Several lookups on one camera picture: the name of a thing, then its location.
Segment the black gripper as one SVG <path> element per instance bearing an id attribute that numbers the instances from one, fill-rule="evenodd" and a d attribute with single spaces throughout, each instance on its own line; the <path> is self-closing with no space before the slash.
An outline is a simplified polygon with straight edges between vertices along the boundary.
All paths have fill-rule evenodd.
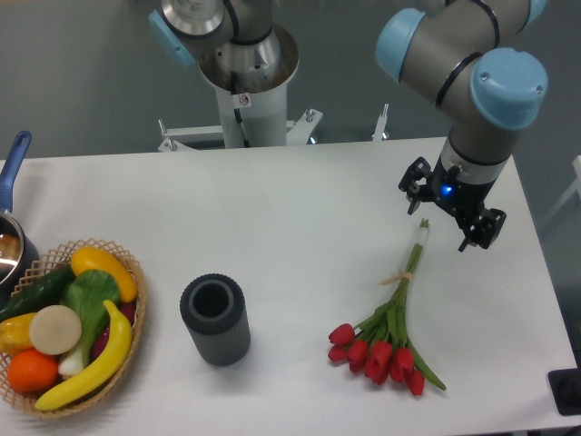
<path id="1" fill-rule="evenodd" d="M 499 209 L 485 208 L 485 199 L 495 180 L 487 183 L 468 183 L 460 180 L 460 172 L 446 170 L 438 159 L 431 169 L 428 161 L 419 157 L 406 170 L 399 189 L 409 201 L 408 215 L 422 203 L 432 202 L 452 216 L 464 239 L 458 250 L 462 253 L 469 245 L 488 249 L 497 239 L 507 218 Z"/>

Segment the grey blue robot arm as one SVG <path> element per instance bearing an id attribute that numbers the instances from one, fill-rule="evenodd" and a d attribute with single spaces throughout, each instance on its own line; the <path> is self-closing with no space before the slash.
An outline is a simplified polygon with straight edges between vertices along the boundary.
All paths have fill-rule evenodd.
<path id="1" fill-rule="evenodd" d="M 485 200 L 547 91 L 543 65 L 506 40 L 544 9 L 542 1 L 448 1 L 433 16 L 403 9 L 379 34 L 380 68 L 453 122 L 437 163 L 417 159 L 399 189 L 411 210 L 433 203 L 452 216 L 465 245 L 488 248 L 506 220 Z M 274 24 L 271 2 L 163 1 L 148 23 L 171 59 L 198 66 L 214 88 L 227 147 L 287 145 L 304 132 L 287 125 L 298 47 Z"/>

